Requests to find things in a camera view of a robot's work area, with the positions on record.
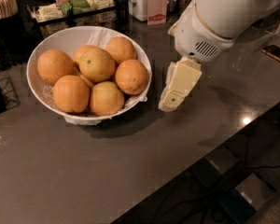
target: gray countertop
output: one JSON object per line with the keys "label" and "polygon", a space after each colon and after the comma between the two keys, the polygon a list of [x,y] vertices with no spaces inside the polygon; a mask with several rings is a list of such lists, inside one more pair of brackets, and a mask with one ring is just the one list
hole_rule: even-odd
{"label": "gray countertop", "polygon": [[211,63],[177,111],[158,109],[179,57],[170,23],[132,20],[126,35],[151,61],[146,103],[97,126],[66,123],[31,93],[26,64],[0,72],[12,97],[0,114],[0,224],[110,223],[280,102],[280,37],[251,27]]}

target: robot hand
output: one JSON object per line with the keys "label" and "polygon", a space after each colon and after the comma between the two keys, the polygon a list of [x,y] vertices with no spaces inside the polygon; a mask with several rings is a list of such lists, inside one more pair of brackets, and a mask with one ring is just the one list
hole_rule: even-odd
{"label": "robot hand", "polygon": [[198,82],[201,63],[233,46],[247,27],[280,8],[280,0],[192,0],[168,31],[181,61],[171,63],[159,109],[177,109]]}

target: bowl of oranges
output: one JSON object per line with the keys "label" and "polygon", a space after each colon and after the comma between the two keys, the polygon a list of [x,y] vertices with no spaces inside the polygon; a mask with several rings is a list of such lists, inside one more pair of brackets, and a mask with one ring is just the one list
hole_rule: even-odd
{"label": "bowl of oranges", "polygon": [[67,28],[44,39],[26,75],[36,99],[76,125],[96,125],[146,102],[152,77],[137,43],[98,26]]}

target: smartphone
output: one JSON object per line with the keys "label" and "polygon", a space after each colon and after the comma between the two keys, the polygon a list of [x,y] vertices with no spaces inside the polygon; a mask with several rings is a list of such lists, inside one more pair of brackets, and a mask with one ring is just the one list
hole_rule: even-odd
{"label": "smartphone", "polygon": [[262,49],[262,52],[280,62],[280,48],[276,45],[269,45]]}

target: white bowl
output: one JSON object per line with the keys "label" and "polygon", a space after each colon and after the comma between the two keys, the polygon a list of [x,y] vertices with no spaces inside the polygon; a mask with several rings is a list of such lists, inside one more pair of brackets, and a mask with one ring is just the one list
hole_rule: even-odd
{"label": "white bowl", "polygon": [[[137,51],[137,59],[143,63],[149,73],[149,82],[146,89],[141,94],[129,98],[129,100],[126,101],[125,106],[118,113],[111,116],[97,117],[92,113],[71,115],[66,114],[56,108],[52,96],[52,87],[50,85],[47,85],[37,72],[38,57],[48,49],[59,49],[66,52],[70,57],[73,57],[74,51],[86,44],[92,44],[104,49],[107,41],[113,36],[124,36],[129,39],[135,46]],[[35,97],[44,106],[46,106],[53,112],[64,116],[67,122],[78,125],[96,125],[104,119],[112,119],[113,117],[128,111],[139,102],[145,102],[147,100],[147,92],[151,83],[152,76],[149,59],[137,43],[135,43],[124,34],[98,26],[78,26],[68,28],[50,35],[49,37],[44,39],[32,52],[28,60],[26,75],[30,89],[32,90]]]}

